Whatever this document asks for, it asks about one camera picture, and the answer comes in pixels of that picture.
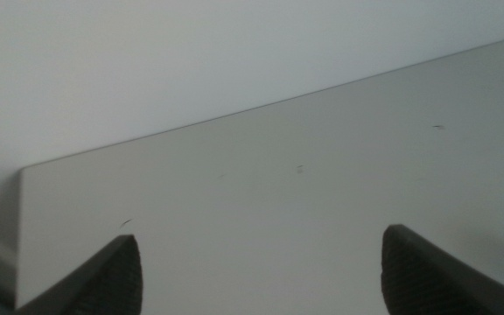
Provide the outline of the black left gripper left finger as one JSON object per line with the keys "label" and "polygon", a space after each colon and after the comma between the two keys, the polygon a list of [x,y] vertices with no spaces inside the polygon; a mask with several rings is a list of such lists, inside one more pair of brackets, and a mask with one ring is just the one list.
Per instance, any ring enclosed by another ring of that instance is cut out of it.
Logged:
{"label": "black left gripper left finger", "polygon": [[143,269],[134,235],[116,237],[18,315],[140,315]]}

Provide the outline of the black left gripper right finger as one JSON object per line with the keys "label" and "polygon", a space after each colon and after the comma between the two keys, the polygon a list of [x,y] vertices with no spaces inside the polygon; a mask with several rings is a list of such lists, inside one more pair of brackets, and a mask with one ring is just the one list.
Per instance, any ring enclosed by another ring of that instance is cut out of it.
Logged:
{"label": "black left gripper right finger", "polygon": [[400,224],[382,236],[381,293],[390,314],[504,315],[504,284]]}

